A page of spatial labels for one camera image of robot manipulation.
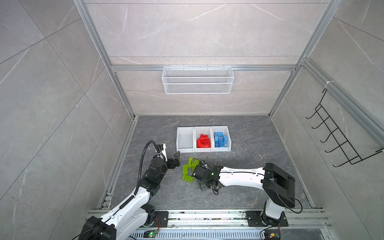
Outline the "green lego brick bottom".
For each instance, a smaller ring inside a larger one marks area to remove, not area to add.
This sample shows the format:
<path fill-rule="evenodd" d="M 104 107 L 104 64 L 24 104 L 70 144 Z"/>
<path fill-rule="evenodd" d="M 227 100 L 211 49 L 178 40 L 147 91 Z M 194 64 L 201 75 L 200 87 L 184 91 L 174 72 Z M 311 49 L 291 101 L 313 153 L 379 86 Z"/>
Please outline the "green lego brick bottom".
<path fill-rule="evenodd" d="M 194 178 L 192 176 L 189 176 L 189 175 L 182 175 L 182 180 L 185 182 L 188 182 L 188 183 L 192 183 Z"/>

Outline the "red arch lego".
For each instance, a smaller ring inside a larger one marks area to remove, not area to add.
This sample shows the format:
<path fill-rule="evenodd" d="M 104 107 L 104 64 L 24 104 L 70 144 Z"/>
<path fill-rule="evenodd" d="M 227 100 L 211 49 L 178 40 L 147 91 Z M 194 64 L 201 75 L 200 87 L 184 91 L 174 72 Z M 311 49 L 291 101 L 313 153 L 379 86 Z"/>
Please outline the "red arch lego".
<path fill-rule="evenodd" d="M 197 139 L 197 148 L 211 148 L 211 140 L 208 135 L 200 135 Z"/>

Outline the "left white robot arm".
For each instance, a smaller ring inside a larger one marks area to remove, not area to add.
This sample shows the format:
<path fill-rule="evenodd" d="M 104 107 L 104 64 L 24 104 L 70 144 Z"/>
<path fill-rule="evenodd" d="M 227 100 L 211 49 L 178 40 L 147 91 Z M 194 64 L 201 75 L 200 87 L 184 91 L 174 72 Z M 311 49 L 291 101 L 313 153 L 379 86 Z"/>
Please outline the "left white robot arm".
<path fill-rule="evenodd" d="M 154 156 L 134 191 L 112 210 L 97 218 L 90 217 L 78 240 L 125 240 L 137 228 L 151 226 L 155 221 L 155 207 L 148 202 L 158 192 L 169 169 L 180 166 L 180 152 L 170 159 L 166 151 Z"/>

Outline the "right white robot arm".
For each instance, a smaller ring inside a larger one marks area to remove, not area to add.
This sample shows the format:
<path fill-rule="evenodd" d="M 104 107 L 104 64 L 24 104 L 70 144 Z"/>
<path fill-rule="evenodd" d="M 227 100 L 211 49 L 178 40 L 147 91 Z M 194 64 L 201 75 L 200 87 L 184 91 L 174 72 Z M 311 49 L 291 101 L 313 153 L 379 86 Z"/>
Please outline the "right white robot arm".
<path fill-rule="evenodd" d="M 192 177 L 215 194 L 221 187 L 243 186 L 263 190 L 268 195 L 262 211 L 247 211 L 250 227 L 287 227 L 285 209 L 295 207 L 295 178 L 272 163 L 257 169 L 231 169 L 207 164 L 192 167 Z"/>

